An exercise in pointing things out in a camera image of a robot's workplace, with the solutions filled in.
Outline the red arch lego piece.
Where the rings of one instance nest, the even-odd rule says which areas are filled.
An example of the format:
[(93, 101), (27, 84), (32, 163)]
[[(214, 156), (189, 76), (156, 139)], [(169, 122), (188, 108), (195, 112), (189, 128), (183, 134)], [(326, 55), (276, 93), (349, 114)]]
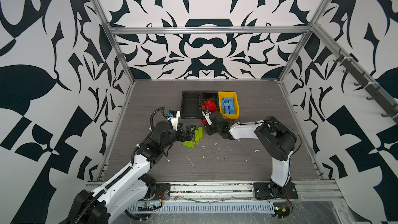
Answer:
[(208, 109), (211, 113), (218, 111), (218, 105), (211, 100), (206, 100), (202, 105), (202, 111)]

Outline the blue lego long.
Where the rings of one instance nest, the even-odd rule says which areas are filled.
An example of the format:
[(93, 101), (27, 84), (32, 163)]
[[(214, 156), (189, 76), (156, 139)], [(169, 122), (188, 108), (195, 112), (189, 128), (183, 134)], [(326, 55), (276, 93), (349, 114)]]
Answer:
[(221, 100), (221, 107), (222, 107), (222, 110), (223, 110), (224, 114), (229, 114), (230, 113), (230, 100), (229, 99), (227, 99), (227, 100), (222, 99)]

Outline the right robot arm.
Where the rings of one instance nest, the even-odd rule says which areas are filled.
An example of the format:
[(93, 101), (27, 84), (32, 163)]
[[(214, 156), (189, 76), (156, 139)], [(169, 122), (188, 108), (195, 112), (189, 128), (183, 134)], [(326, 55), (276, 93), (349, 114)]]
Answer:
[(272, 174), (268, 183), (254, 183), (257, 200), (299, 198), (291, 180), (291, 158), (298, 136), (273, 116), (264, 120), (241, 123), (225, 119), (219, 112), (202, 111), (208, 135), (219, 134), (227, 140), (258, 140), (272, 158)]

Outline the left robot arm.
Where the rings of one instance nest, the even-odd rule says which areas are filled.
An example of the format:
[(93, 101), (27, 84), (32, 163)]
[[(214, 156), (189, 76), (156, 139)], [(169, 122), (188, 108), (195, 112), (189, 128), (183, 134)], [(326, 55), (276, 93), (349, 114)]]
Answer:
[(180, 112), (156, 109), (150, 116), (150, 132), (136, 145), (130, 162), (111, 179), (74, 199), (65, 224), (111, 224), (129, 207), (154, 196), (157, 182), (149, 171), (176, 142), (191, 141), (197, 127), (179, 123)]

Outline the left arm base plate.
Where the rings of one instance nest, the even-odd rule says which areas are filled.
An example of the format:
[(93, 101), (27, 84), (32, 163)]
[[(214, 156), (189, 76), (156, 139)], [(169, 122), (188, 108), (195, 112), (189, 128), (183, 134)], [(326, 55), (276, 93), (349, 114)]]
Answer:
[(168, 200), (171, 193), (170, 183), (160, 183), (156, 185), (151, 185), (148, 187), (147, 193), (144, 196), (144, 200)]

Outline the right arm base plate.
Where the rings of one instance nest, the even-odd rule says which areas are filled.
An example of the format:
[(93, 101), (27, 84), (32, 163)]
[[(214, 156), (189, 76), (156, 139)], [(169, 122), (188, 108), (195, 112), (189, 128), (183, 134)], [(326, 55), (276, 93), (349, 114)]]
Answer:
[(254, 183), (254, 194), (257, 200), (284, 199), (296, 200), (299, 198), (296, 187), (291, 181), (280, 187), (272, 181), (269, 183)]

